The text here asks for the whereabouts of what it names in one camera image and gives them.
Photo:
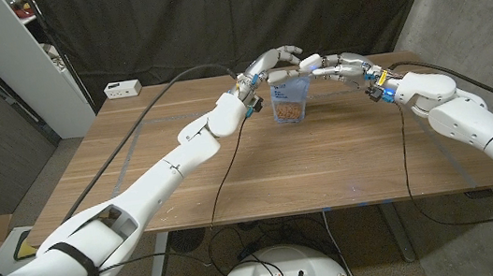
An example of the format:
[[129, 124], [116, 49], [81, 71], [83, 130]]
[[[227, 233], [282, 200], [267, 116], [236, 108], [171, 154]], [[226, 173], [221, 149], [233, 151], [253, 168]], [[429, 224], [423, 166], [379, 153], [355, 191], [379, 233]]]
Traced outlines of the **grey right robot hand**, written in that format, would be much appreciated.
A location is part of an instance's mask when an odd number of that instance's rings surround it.
[[338, 80], [356, 89], [366, 81], [370, 85], [382, 87], [392, 77], [388, 70], [382, 69], [367, 57], [351, 52], [323, 56], [320, 64], [312, 70], [312, 75], [324, 80]]

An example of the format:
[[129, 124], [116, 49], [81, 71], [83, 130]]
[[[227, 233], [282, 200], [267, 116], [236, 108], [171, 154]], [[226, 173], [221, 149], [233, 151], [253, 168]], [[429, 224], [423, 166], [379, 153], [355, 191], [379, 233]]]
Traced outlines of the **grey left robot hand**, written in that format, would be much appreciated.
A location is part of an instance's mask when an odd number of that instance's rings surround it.
[[244, 72], [238, 74], [233, 95], [237, 96], [243, 104], [249, 105], [260, 83], [267, 81], [268, 72], [280, 61], [297, 65], [300, 62], [297, 54], [302, 52], [303, 49], [290, 45], [272, 48], [264, 52]]

